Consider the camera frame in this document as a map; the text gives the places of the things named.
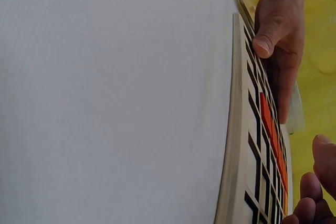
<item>white surface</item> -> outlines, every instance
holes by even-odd
[[[0,6],[0,223],[212,223],[233,0]]]

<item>yellow cloth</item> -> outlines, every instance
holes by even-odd
[[[244,0],[253,13],[258,0]],[[298,74],[306,129],[290,137],[293,203],[300,199],[300,178],[312,171],[312,140],[323,133],[336,139],[336,0],[305,0],[306,44]],[[336,214],[336,203],[324,193]]]

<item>hand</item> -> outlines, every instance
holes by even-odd
[[[314,172],[303,175],[300,183],[301,200],[294,214],[283,224],[336,224],[327,202],[323,199],[321,185],[336,199],[336,145],[323,136],[313,141]]]
[[[256,37],[253,48],[270,58],[269,81],[279,121],[286,122],[305,40],[303,0],[259,0],[256,8]]]

